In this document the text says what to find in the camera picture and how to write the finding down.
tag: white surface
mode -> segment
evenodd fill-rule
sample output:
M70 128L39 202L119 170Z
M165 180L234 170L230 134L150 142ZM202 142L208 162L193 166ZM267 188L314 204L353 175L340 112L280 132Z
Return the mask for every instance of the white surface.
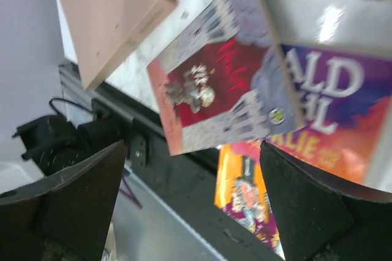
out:
M43 173L33 161L23 161L26 151L19 138L2 142L0 152L0 194L43 178Z
M52 112L48 101L61 95L64 52L56 0L0 0L0 6L2 151L17 126Z
M127 182L143 208L117 196L112 221L118 261L225 260L137 176L131 173Z
M109 225L108 235L106 237L105 250L109 253L109 261L117 261L116 235L115 227L111 222Z
M146 66L212 1L177 0L176 10L107 79L114 87L158 112ZM281 40L328 44L356 51L392 51L392 0L266 0ZM58 1L64 52L77 62L66 19ZM385 130L374 168L392 169L392 148ZM392 189L387 172L369 178L368 185Z

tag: cartoon character illustration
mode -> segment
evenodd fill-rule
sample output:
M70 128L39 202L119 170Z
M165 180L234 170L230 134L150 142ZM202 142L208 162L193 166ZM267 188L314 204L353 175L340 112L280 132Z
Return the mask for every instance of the cartoon character illustration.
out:
M266 194L260 198L254 182L255 164L256 161L243 156L243 175L235 179L232 201L224 206L223 211L273 249L277 246L277 228L268 198Z
M193 66L184 73L183 86L178 81L165 84L166 95L173 105L187 103L193 113L200 111L201 107L209 107L215 99L215 91L207 85L209 73L203 64Z

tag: black cable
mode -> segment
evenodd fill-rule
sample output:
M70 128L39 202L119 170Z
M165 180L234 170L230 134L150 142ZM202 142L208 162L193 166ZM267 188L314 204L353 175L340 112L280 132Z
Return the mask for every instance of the black cable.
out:
M66 116L65 116L63 113L61 113L61 112L53 105L53 102L54 102L54 101L57 101L57 102L64 102L64 103L73 105L74 107L77 107L77 108L79 108L80 110L83 110L83 111L85 111L85 112L87 112L87 113L89 113L89 114L94 114L91 110L89 110L89 109L87 109L86 107L84 107L84 106L82 106L82 105L79 105L79 104L77 104L77 103L75 103L75 102L72 102L71 100L67 100L67 99L64 99L64 98L62 98L62 97L54 97L54 98L52 98L52 99L49 101L49 106L50 106L50 108L52 108L52 110L55 111L57 115L60 115L60 116L62 116L62 117L64 117L64 118L66 118Z

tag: white wall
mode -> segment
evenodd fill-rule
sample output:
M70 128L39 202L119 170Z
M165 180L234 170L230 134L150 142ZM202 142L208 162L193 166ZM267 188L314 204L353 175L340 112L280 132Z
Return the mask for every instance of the white wall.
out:
M17 126L51 113L63 59L56 0L0 0L0 158Z

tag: glossy book cover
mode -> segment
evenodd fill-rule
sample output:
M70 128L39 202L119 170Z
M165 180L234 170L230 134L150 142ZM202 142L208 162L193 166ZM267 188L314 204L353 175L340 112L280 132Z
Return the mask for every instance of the glossy book cover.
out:
M215 205L284 257L260 168L260 144L224 145L219 152Z
M147 68L170 153L303 126L262 0L214 0Z
M270 142L302 161L362 183L392 95L392 59L282 45L308 125Z

